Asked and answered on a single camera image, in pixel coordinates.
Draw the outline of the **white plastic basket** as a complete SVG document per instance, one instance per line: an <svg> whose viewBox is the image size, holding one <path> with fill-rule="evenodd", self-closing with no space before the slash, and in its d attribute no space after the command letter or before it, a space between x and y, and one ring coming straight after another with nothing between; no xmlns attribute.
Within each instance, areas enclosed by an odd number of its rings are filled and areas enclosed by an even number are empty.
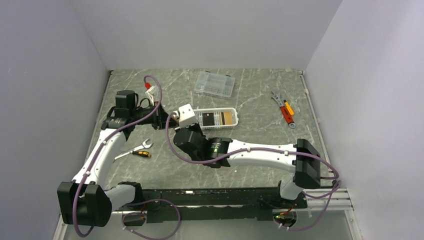
<svg viewBox="0 0 424 240"><path fill-rule="evenodd" d="M198 124L200 125L200 128L203 129L203 130L231 128L231 127L238 125L238 123L239 123L238 112L233 107L194 109L194 112L196 114ZM232 120L233 120L232 125L221 125L221 123L220 123L221 112L231 112ZM203 119L202 119L203 113L213 113L214 114L214 126L203 126Z"/></svg>

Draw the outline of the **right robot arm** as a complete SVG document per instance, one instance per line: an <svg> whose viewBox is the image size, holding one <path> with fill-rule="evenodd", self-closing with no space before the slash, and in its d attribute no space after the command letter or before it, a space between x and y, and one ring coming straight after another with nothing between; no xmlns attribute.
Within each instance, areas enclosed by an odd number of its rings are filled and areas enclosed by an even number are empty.
<svg viewBox="0 0 424 240"><path fill-rule="evenodd" d="M210 168L241 165L267 167L289 173L275 194L276 203L289 207L304 189L321 187L319 152L306 139L294 144L266 145L231 138L206 138L199 126L176 131L173 145L189 156L189 163Z"/></svg>

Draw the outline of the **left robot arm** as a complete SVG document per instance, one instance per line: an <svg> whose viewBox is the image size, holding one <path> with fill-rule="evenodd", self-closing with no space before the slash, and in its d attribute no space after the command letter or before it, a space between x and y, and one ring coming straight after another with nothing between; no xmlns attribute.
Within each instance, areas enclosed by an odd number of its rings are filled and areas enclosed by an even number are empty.
<svg viewBox="0 0 424 240"><path fill-rule="evenodd" d="M57 188L62 220L68 225L104 227L113 211L123 206L139 209L144 203L140 183L124 181L105 190L105 181L119 150L137 125L151 125L155 130L165 127L168 116L158 101L142 100L133 90L116 93L115 105L101 124L96 145L81 170L71 181L63 181Z"/></svg>

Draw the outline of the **black VIP cards stack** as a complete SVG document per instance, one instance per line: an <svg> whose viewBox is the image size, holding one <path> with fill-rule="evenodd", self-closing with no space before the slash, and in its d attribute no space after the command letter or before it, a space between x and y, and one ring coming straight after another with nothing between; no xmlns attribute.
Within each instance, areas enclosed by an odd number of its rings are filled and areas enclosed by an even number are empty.
<svg viewBox="0 0 424 240"><path fill-rule="evenodd" d="M203 126L214 126L215 125L215 119L214 119L214 113L213 112L205 112L202 114L202 122Z"/></svg>

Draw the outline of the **gold cards stack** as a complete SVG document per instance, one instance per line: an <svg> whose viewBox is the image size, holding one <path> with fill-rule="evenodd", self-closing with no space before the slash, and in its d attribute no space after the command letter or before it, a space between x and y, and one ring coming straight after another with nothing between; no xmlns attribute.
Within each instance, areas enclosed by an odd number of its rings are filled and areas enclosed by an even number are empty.
<svg viewBox="0 0 424 240"><path fill-rule="evenodd" d="M220 113L220 124L223 126L233 124L233 117L230 111L223 111Z"/></svg>

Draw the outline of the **clear plastic organizer box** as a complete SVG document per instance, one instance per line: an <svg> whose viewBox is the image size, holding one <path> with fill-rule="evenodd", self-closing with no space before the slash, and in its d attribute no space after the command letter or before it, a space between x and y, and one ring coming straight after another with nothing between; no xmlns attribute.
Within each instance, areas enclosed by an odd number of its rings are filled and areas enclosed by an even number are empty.
<svg viewBox="0 0 424 240"><path fill-rule="evenodd" d="M235 78L230 75L201 71L194 85L194 91L220 99L229 99L232 96Z"/></svg>

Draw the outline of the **red adjustable wrench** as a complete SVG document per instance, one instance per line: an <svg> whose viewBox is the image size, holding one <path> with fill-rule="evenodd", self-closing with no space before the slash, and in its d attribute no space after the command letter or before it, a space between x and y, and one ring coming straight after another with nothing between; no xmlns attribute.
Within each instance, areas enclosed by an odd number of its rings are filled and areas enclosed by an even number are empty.
<svg viewBox="0 0 424 240"><path fill-rule="evenodd" d="M282 93L277 90L274 89L271 91L272 93L272 99L278 104L279 109L283 115L283 118L285 119L287 125L291 128L291 129L295 129L296 128L296 124L295 121L293 119L293 116L289 114L289 111L286 109L285 104L284 104L284 98L282 96Z"/></svg>

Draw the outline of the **yellow black handled wrench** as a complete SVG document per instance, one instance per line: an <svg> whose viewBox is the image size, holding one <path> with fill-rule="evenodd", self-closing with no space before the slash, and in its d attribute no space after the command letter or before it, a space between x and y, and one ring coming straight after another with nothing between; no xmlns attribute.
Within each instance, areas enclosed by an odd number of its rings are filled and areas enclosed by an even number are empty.
<svg viewBox="0 0 424 240"><path fill-rule="evenodd" d="M150 158L151 157L151 153L147 151L147 149L151 148L153 145L153 142L148 138L146 140L144 140L141 145L136 146L134 148L132 148L129 151L123 152L120 155L116 156L114 158L114 161L123 158L127 155L134 155L134 156L138 156L138 157L142 157L142 158Z"/></svg>

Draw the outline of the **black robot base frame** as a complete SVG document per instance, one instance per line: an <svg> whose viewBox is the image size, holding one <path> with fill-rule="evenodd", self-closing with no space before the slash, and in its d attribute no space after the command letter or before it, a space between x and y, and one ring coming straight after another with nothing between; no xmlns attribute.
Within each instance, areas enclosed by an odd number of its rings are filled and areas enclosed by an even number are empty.
<svg viewBox="0 0 424 240"><path fill-rule="evenodd" d="M304 194L295 200L281 198L278 187L144 189L146 204L123 206L122 211L143 211L146 223L175 221L241 220L272 221L278 212L308 207Z"/></svg>

